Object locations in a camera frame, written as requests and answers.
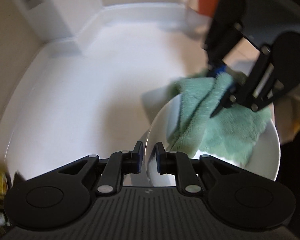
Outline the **green microfibre cloth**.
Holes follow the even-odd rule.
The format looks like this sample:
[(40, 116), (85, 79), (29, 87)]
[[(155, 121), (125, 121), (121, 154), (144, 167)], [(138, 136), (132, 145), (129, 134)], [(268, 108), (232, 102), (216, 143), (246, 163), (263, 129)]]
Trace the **green microfibre cloth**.
[(210, 116), (232, 84), (227, 73), (205, 77), (200, 73), (171, 85), (172, 96), (180, 96), (180, 112), (170, 149), (193, 158), (198, 151), (215, 154), (245, 166), (260, 135), (271, 121), (271, 110), (259, 112), (234, 104)]

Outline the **white ceramic bowl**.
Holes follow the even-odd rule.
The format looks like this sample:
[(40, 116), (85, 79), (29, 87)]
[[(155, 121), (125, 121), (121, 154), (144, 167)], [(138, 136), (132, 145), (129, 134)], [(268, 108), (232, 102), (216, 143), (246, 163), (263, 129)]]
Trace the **white ceramic bowl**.
[[(181, 97), (171, 95), (167, 87), (150, 90), (142, 95), (142, 103), (151, 121), (146, 137), (145, 163), (153, 186), (174, 186), (173, 175), (160, 175), (153, 154), (154, 145), (162, 142), (170, 150), (179, 131)], [(207, 121), (202, 144), (191, 157), (208, 154), (264, 178), (277, 178), (281, 160), (280, 141), (268, 107), (254, 113), (236, 105), (224, 109)]]

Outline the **black glass stove top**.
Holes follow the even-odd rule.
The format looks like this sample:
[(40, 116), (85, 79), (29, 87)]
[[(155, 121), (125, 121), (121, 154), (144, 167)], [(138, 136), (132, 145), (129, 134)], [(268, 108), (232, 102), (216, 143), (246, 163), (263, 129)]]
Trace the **black glass stove top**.
[(24, 178), (24, 176), (19, 171), (16, 171), (12, 179), (12, 188), (25, 181), (26, 179)]

